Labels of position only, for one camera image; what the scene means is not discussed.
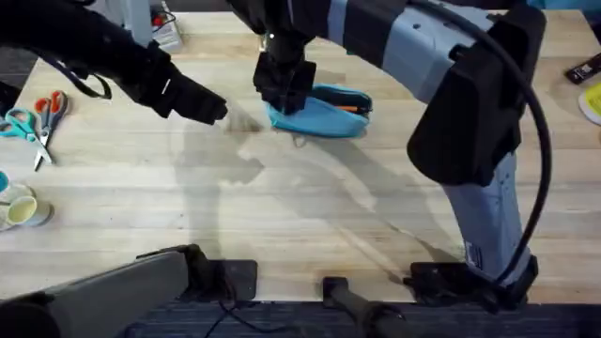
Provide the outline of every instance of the white cup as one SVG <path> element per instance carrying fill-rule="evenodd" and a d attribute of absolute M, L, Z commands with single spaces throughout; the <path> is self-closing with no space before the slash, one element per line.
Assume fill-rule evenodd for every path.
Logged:
<path fill-rule="evenodd" d="M 52 207 L 33 196 L 23 196 L 12 201 L 7 219 L 12 225 L 37 226 L 48 220 Z"/>

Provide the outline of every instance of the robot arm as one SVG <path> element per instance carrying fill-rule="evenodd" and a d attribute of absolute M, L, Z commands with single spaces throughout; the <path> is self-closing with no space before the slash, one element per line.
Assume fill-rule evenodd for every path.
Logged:
<path fill-rule="evenodd" d="M 141 46 L 123 28 L 74 2 L 0 0 L 0 12 L 9 13 L 0 23 L 0 45 L 30 50 L 55 66 L 53 60 L 60 60 L 82 77 L 111 78 L 132 100 L 165 118 L 176 110 L 213 124 L 227 113 L 225 100 L 181 74 L 156 42 Z"/>
<path fill-rule="evenodd" d="M 416 298 L 446 304 L 486 289 L 475 297 L 490 311 L 523 302 L 537 265 L 527 247 L 516 249 L 522 242 L 514 179 L 522 89 L 496 54 L 430 8 L 445 8 L 487 32 L 528 83 L 546 25 L 542 12 L 523 6 L 491 16 L 423 0 L 228 2 L 256 34 L 267 37 L 254 85 L 283 114 L 302 109 L 311 91 L 316 65 L 305 60 L 304 46 L 315 37 L 388 72 L 428 103 L 408 155 L 449 197 L 466 262 L 414 263 L 407 284 Z"/>

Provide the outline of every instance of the sticker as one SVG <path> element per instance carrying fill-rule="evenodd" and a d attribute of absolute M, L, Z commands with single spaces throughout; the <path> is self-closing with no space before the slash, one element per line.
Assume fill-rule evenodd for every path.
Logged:
<path fill-rule="evenodd" d="M 468 264 L 483 269 L 482 249 L 466 241 L 466 257 Z"/>

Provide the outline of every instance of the wooden tabletop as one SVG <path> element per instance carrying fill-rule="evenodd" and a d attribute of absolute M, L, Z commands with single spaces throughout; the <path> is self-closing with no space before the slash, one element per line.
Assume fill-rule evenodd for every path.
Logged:
<path fill-rule="evenodd" d="M 161 119 L 113 85 L 112 101 L 80 94 L 38 61 L 18 105 L 63 89 L 73 106 L 33 172 L 35 150 L 1 140 L 0 167 L 50 200 L 39 228 L 0 233 L 0 298 L 80 278 L 137 254 L 198 243 L 211 258 L 259 264 L 259 300 L 319 300 L 328 275 L 347 276 L 370 300 L 412 301 L 400 280 L 411 262 L 462 259 L 441 188 L 413 167 L 407 140 L 424 111 L 402 85 L 326 41 L 308 47 L 317 80 L 375 100 L 367 135 L 294 136 L 270 128 L 252 76 L 256 37 L 229 13 L 180 13 L 189 77 L 229 99 L 229 117 L 205 126 Z M 601 302 L 601 145 L 562 71 L 601 51 L 576 11 L 548 12 L 535 88 L 552 129 L 555 171 L 532 241 L 540 276 L 532 302 Z M 525 219 L 539 179 L 532 120 L 522 121 L 517 193 Z"/>

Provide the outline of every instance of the scissors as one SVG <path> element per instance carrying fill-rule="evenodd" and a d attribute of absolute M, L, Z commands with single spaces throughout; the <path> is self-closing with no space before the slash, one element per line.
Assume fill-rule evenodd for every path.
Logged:
<path fill-rule="evenodd" d="M 0 122 L 0 136 L 22 138 L 34 144 L 44 160 L 48 163 L 53 162 L 50 153 L 36 135 L 36 117 L 28 110 L 21 108 L 9 110 L 5 122 Z"/>
<path fill-rule="evenodd" d="M 39 140 L 44 147 L 48 145 L 50 137 L 56 126 L 58 126 L 58 122 L 65 115 L 68 105 L 69 99 L 67 98 L 67 94 L 60 90 L 55 91 L 50 99 L 43 98 L 36 102 L 36 112 L 41 117 L 41 136 Z M 39 169 L 42 158 L 44 158 L 44 154 L 38 151 L 34 162 L 34 171 Z"/>

